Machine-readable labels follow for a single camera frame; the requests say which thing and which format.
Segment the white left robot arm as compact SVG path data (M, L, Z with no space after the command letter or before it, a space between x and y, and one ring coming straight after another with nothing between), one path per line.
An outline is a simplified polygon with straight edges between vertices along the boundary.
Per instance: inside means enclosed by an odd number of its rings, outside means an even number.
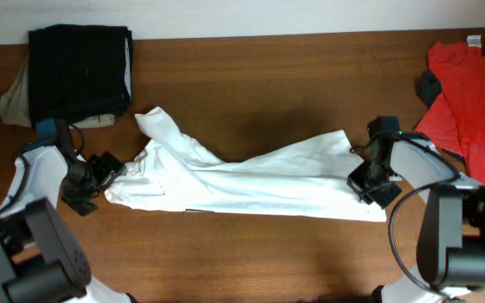
M35 125L38 141L24 146L0 206L0 301L132 303L128 293L94 278L86 253L56 207L81 216L125 167L111 153L84 159L73 124L49 118Z

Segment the white t-shirt with robot print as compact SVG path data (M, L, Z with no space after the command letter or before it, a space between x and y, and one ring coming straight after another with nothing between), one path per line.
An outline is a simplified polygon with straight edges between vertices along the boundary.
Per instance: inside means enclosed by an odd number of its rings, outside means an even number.
M386 212L363 203L347 184L362 159L341 130L244 162L224 162L182 133L160 107L136 114L150 141L105 190L135 210L294 215L384 222Z

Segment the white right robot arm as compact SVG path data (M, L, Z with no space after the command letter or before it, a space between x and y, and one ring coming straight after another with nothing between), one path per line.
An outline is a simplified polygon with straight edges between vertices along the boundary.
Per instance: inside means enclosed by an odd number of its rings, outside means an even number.
M403 276L380 285L369 302L461 302L485 289L485 186L466 176L438 152L430 139L403 132L397 118L379 116L367 125L369 141L353 148L368 151L347 184L360 202L393 207L387 232L393 257ZM412 197L425 203L418 236L416 265L403 263L394 224Z

